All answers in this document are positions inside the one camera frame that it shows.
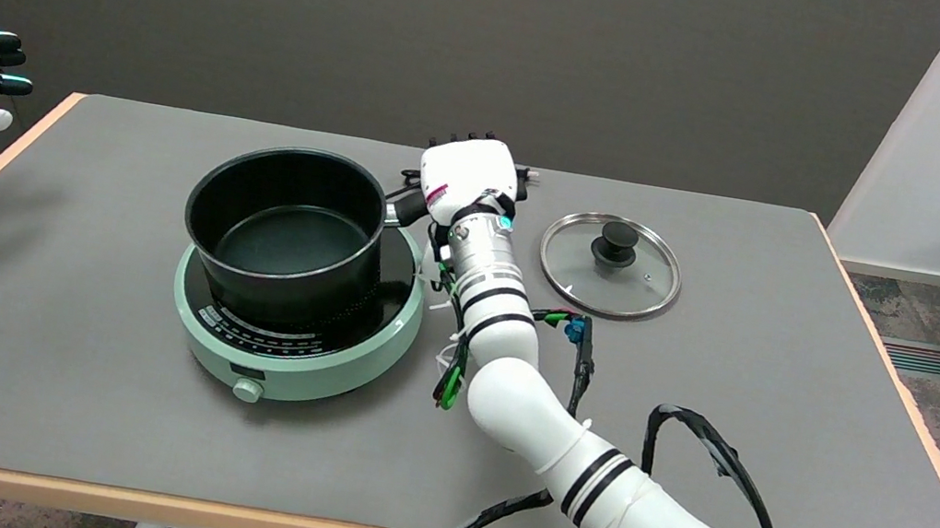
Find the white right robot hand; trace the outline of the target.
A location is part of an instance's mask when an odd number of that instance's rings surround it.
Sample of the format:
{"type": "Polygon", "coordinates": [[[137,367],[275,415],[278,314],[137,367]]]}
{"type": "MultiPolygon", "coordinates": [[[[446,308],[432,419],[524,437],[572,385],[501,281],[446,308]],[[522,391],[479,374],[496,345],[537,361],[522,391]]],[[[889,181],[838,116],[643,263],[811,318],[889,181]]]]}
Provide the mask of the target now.
{"type": "Polygon", "coordinates": [[[431,220],[441,226],[449,227],[452,217],[486,190],[518,201],[528,196],[510,148],[498,139],[470,138],[427,148],[418,171],[431,220]]]}

